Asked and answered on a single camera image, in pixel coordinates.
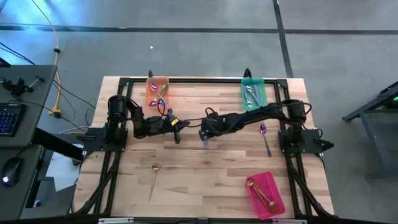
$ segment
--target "concrete floor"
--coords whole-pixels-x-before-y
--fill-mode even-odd
[[[272,0],[86,0],[39,1],[54,24],[94,27],[178,27],[276,29]],[[390,0],[280,0],[285,29],[398,29]],[[8,1],[3,24],[47,21],[28,0]],[[256,77],[286,77],[278,34],[59,32],[59,71],[63,86],[95,104],[105,75],[240,77],[250,67]],[[398,222],[398,179],[373,184],[364,175],[379,161],[359,120],[341,117],[397,81],[398,35],[286,35],[295,78],[304,78],[312,114],[324,138],[335,143],[325,153],[326,174],[335,213],[344,218]],[[51,64],[52,32],[0,31],[0,41],[37,64]],[[0,57],[26,64],[7,52]],[[52,107],[55,89],[46,106]],[[76,125],[85,125],[84,103],[68,97],[76,109]],[[73,116],[62,100],[64,116]],[[72,128],[44,111],[39,127],[53,133]],[[41,208],[23,217],[66,212],[71,189],[55,192],[51,182],[40,186]]]

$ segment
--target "wooden tabletop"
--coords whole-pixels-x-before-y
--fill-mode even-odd
[[[94,127],[102,128],[106,122],[108,99],[116,94],[119,78],[104,77],[95,110]],[[308,102],[304,80],[291,78],[287,81],[291,99]],[[171,107],[179,119],[204,117],[208,106],[219,114],[243,112],[239,84],[171,83],[169,91]],[[132,99],[142,105],[145,117],[159,115],[145,106],[145,93],[145,83],[133,85]],[[268,103],[275,102],[272,85],[266,85],[266,94]],[[112,216],[255,218],[244,188],[245,178],[271,171],[286,207],[286,212],[277,217],[293,218],[286,161],[280,152],[277,136],[279,122],[275,119],[264,122],[271,158],[267,157],[264,139],[259,133],[261,122],[247,125],[238,133],[212,138],[208,150],[203,148],[198,135],[199,128],[183,129],[180,133],[181,143],[175,144],[171,133],[135,139],[132,136],[132,123],[128,123],[129,137],[119,166]],[[307,115],[305,125],[307,128],[313,127],[311,113]],[[75,210],[87,201],[97,187],[103,157],[103,152],[94,152],[84,161],[75,192]],[[311,154],[302,157],[308,188],[322,206],[333,213],[321,160]],[[151,167],[155,162],[160,163],[162,168],[157,173],[152,199],[149,201],[154,175]],[[104,191],[101,210],[107,191],[108,188]],[[300,208],[305,212],[301,190],[298,190],[298,199]]]

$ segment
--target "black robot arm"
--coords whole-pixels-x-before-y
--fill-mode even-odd
[[[284,106],[287,107],[289,118],[282,111],[282,107]],[[267,106],[262,106],[256,110],[241,114],[229,113],[221,116],[213,111],[202,120],[199,135],[202,141],[206,141],[214,136],[235,133],[243,129],[247,124],[265,119],[278,119],[285,124],[290,124],[301,129],[306,120],[304,103],[299,100],[286,100],[280,104],[269,103]]]
[[[142,107],[125,96],[115,95],[108,101],[108,122],[105,124],[105,138],[113,141],[118,138],[119,123],[131,120],[134,124],[134,137],[141,139],[146,136],[174,133],[175,143],[180,143],[180,130],[190,124],[189,121],[178,120],[173,110],[168,109],[165,118],[152,116],[145,119]]]

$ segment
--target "pink tray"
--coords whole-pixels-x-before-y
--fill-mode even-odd
[[[256,183],[256,185],[260,188],[260,190],[264,193],[264,195],[269,199],[278,203],[279,211],[275,213],[271,213],[261,202],[259,196],[256,191],[248,186],[248,180],[252,179]],[[249,192],[251,202],[254,207],[254,213],[256,216],[264,220],[269,217],[273,217],[275,215],[283,214],[285,212],[285,205],[280,197],[280,193],[278,188],[276,187],[276,183],[274,180],[274,176],[271,172],[263,172],[261,174],[252,175],[246,178],[246,188]]]

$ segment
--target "gold spoon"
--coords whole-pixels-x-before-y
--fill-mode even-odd
[[[154,190],[154,184],[155,184],[155,179],[156,179],[156,172],[158,170],[160,170],[160,168],[162,168],[162,166],[158,163],[155,163],[154,165],[152,165],[152,169],[155,171],[155,175],[154,175],[154,179],[152,180],[152,186],[150,187],[150,193],[149,193],[149,200],[152,197],[152,191]]]
[[[248,180],[248,185],[253,187],[254,190],[256,191],[256,193],[258,194],[259,198],[261,199],[261,201],[263,202],[263,204],[265,205],[265,202],[263,201],[262,197],[264,197],[267,201],[268,201],[268,206],[270,208],[271,212],[278,212],[279,211],[279,206],[276,202],[274,201],[270,201],[265,195],[264,193],[262,193],[262,191],[260,190],[260,188],[256,185],[256,183],[254,183],[254,180],[250,179]]]

